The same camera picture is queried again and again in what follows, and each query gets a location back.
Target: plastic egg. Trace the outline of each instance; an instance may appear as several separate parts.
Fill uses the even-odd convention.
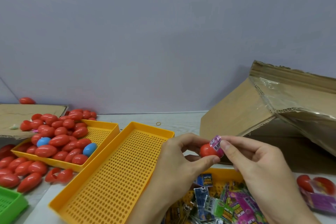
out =
[[[51,140],[50,137],[42,137],[40,140],[37,141],[37,147],[40,147],[42,145],[49,144],[49,141]]]
[[[85,146],[85,148],[83,150],[83,154],[90,157],[96,149],[97,149],[97,144],[90,143],[87,146]]]

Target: white table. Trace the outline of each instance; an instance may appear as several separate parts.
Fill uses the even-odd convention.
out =
[[[124,129],[131,121],[156,126],[157,122],[161,122],[160,128],[175,131],[175,136],[192,132],[199,134],[201,117],[204,112],[196,113],[160,113],[160,114],[111,114],[99,115],[98,120],[114,122],[119,124],[120,129]],[[185,152],[186,155],[194,154],[193,152]],[[232,168],[232,166],[217,164],[213,167]],[[336,183],[336,176],[324,176]],[[16,224],[64,224],[58,216],[48,208],[48,203],[64,188],[64,185],[55,184],[50,186],[39,203],[34,209],[30,209],[16,222]],[[327,217],[321,214],[315,214],[323,224],[336,223],[336,217]]]

